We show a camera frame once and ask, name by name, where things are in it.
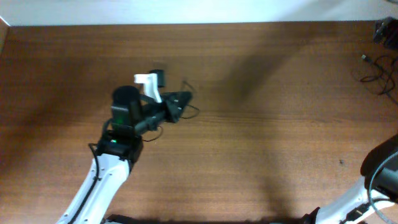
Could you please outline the black usb cable silver plug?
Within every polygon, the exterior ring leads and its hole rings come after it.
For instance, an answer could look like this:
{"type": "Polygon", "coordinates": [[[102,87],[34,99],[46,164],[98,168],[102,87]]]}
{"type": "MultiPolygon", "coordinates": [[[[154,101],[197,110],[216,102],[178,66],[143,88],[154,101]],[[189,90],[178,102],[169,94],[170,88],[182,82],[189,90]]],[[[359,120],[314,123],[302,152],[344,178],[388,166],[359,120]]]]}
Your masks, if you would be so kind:
{"type": "Polygon", "coordinates": [[[362,54],[350,75],[370,94],[385,96],[397,106],[397,56],[362,54]]]}

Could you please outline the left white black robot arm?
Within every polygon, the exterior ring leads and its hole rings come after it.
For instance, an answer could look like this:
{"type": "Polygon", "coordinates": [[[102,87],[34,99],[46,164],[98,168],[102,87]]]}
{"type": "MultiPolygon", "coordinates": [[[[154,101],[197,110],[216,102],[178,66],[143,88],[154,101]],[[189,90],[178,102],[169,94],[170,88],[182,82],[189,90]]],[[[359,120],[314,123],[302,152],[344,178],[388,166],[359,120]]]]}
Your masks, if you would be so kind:
{"type": "Polygon", "coordinates": [[[160,101],[134,86],[113,91],[112,117],[98,142],[88,146],[93,154],[90,170],[59,223],[101,223],[119,188],[128,179],[144,148],[143,134],[161,123],[177,123],[190,105],[190,91],[166,92],[160,101]]]}

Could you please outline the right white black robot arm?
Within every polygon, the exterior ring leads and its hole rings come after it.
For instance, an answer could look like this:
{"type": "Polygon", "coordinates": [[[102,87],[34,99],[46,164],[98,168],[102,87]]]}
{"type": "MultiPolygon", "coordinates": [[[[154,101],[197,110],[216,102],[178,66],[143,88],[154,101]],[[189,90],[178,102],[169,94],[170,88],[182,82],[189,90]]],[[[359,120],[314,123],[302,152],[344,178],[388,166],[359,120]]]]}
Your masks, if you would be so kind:
{"type": "MultiPolygon", "coordinates": [[[[382,55],[371,59],[367,55],[362,60],[372,66],[377,73],[359,79],[363,84],[378,84],[380,89],[371,88],[375,95],[386,95],[394,103],[397,100],[392,92],[397,90],[393,77],[397,72],[397,58],[382,55]]],[[[397,204],[397,135],[384,141],[369,152],[362,163],[358,181],[334,202],[314,209],[296,223],[364,223],[375,213],[384,223],[393,223],[381,212],[397,204]]]]}

